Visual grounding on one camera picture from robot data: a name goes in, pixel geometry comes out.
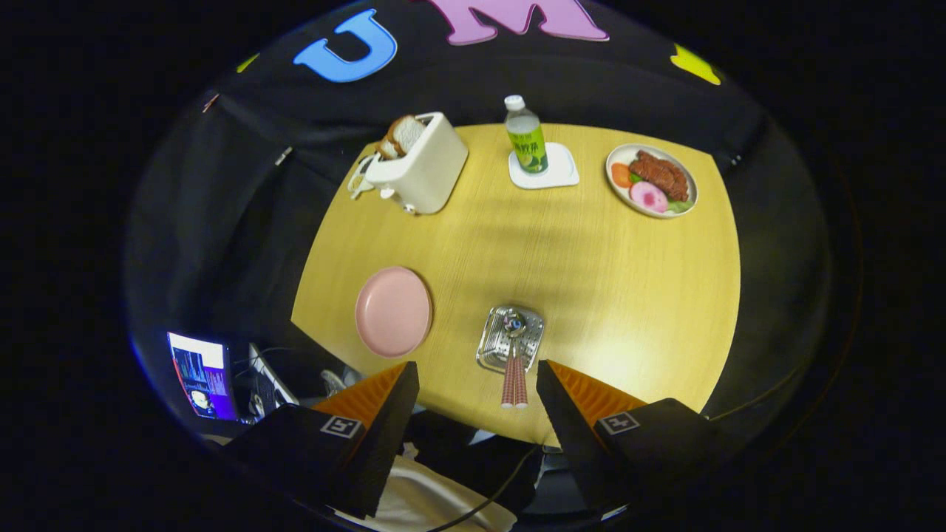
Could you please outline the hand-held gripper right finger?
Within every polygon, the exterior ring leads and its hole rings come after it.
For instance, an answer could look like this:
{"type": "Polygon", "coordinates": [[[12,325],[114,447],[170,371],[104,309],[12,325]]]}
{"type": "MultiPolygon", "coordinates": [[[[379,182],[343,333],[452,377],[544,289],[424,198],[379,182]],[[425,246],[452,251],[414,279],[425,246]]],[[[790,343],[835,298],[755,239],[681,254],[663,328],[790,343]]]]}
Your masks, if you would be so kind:
{"type": "Polygon", "coordinates": [[[594,511],[649,508],[721,464],[721,430],[675,398],[647,403],[551,360],[537,393],[594,511]]]}

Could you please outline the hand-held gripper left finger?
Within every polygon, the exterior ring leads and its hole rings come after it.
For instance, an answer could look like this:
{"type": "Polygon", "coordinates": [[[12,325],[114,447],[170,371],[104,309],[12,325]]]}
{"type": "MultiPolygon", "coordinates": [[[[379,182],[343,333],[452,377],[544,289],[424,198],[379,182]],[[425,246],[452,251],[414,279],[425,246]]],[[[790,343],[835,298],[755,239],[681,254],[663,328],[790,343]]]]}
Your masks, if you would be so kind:
{"type": "Polygon", "coordinates": [[[222,454],[303,506],[374,517],[418,392],[404,361],[312,407],[280,406],[222,454]]]}

